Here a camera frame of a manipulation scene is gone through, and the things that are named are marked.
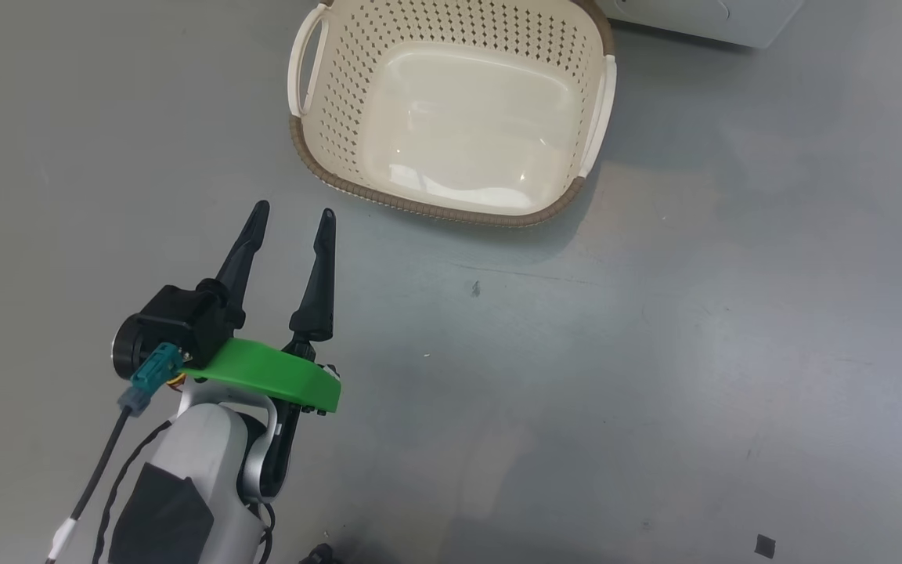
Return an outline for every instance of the gray floor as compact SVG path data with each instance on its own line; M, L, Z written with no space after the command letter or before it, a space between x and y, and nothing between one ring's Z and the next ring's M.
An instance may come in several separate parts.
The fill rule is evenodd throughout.
M340 222L341 412L298 429L272 562L747 563L759 533L902 562L902 2L810 0L759 52L616 30L590 188L524 231L305 170L311 4L0 1L0 564L43 560L96 461L118 324L211 275L260 197L247 337L287 340Z

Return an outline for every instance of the beige basket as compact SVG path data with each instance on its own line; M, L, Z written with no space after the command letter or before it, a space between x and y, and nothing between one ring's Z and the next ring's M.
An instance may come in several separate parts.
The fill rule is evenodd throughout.
M291 50L291 138L312 174L355 196L533 225L572 202L597 160L613 50L594 0L332 0Z

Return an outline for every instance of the white cabinet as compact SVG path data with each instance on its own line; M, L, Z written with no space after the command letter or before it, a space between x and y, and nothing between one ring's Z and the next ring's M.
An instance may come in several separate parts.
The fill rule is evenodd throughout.
M609 18L767 47L803 0L597 0Z

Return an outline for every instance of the black cord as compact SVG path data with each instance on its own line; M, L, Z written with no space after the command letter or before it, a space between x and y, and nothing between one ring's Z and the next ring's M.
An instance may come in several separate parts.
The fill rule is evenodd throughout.
M106 441L106 446L103 447L103 454L100 454L99 461L96 463L96 470L92 471L92 475L89 477L89 483L86 484L85 490L82 490L82 497L79 497L78 503L75 504L75 509L72 510L71 518L74 521L78 521L78 518L82 517L85 506L89 504L89 498L92 497L93 490L96 490L99 479L103 477L103 471L106 470L106 463L110 461L110 455L114 453L114 447L117 446L117 439L121 436L124 424L128 422L130 414L132 414L132 409L130 407L125 407L121 410L121 416L117 418L114 430L110 432L110 438Z
M273 549L273 527L276 527L276 514L273 513L273 507L269 504L262 504L262 506L266 509L266 515L269 515L269 527L266 527L264 536L260 539L260 542L264 543L264 554L260 557L260 564L266 564L266 561L269 560L269 553Z
M260 564L266 564L266 561L269 560L269 551L273 550L273 535L271 532L266 531L262 541L264 541L264 555L260 557Z
M96 531L96 549L92 553L92 564L99 564L100 557L103 556L103 546L105 544L103 537L106 535L106 528L110 525L110 510L114 507L114 502L117 500L117 488L121 486L121 482L128 475L128 469L132 466L133 461L139 457L141 450L144 450L148 443L153 442L157 438L158 433L165 431L171 425L172 421L164 421L162 425L158 425L152 432L148 433L148 436L135 447L135 452L124 462L121 471L117 473L114 486L110 488L110 496L106 498L106 504L103 506L103 516L99 518L99 529Z

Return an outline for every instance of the basket rim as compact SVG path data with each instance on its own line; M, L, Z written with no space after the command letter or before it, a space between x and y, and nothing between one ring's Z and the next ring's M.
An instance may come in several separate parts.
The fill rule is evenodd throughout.
M332 6L335 1L336 0L321 0L319 3L329 7ZM597 32L601 36L601 45L604 47L604 56L615 56L615 37L612 36L612 26L611 23L608 22L608 18L605 16L604 11L601 10L601 7L598 6L594 0L566 1L583 8L583 11L590 16L590 20L594 22ZM361 197L364 200L376 204L397 208L397 210L410 212L412 214L426 215L427 217L454 222L469 222L470 224L496 227L531 227L540 224L541 222L548 221L555 217L555 215L561 213L562 210L572 203L576 198L576 195L583 188L584 182L586 182L586 176L574 176L569 183L569 187L561 196L551 204L548 204L547 207L541 208L539 211L533 211L530 214L501 215L481 213L480 211L456 210L455 208L435 206L435 204L425 204L416 202L415 200L409 200L407 197L395 196L391 195L391 193L374 190L368 188L368 186L360 185L360 183L350 182L347 179L343 179L339 175L330 172L319 164L316 158L312 156L312 151L308 148L308 143L305 141L304 125L301 123L301 118L297 117L297 115L290 116L290 138L291 142L294 142L294 148L298 151L298 156L305 164L305 167L308 167L308 170L311 171L316 178L321 179L321 181L327 185L332 186L341 192L350 193L352 196Z
M319 0L319 4L329 7L336 0ZM604 54L615 55L615 37L612 36L612 23L608 21L608 16L604 14L604 10L594 0L569 0L576 4L586 12L590 19L597 26L597 33L601 35L601 45L604 46Z

